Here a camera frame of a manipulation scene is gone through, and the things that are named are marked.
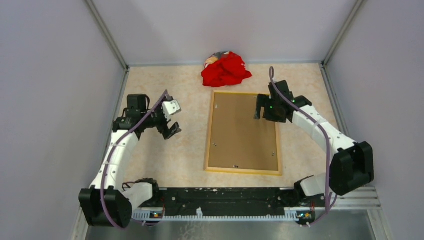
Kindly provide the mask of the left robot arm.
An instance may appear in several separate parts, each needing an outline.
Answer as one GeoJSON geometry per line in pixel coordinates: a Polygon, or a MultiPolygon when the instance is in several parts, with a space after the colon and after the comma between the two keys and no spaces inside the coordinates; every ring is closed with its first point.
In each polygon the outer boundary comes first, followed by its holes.
{"type": "Polygon", "coordinates": [[[164,140],[182,130],[178,122],[169,126],[171,117],[181,112],[179,102],[164,91],[154,105],[146,94],[130,94],[122,115],[111,130],[108,150],[92,183],[80,190],[78,200],[90,227],[125,229],[133,212],[142,204],[154,207],[160,202],[159,185],[144,178],[124,187],[125,173],[133,151],[148,129],[157,129],[164,140]]]}

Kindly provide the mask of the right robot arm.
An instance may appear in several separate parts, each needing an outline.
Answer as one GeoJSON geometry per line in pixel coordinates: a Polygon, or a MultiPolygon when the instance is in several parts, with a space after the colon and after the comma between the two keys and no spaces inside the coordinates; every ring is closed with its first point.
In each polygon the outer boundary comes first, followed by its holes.
{"type": "Polygon", "coordinates": [[[293,200],[307,206],[317,195],[344,196],[375,179],[372,146],[340,132],[305,96],[295,97],[285,80],[270,82],[270,94],[258,94],[254,119],[290,122],[304,130],[326,154],[326,170],[297,181],[293,200]]]}

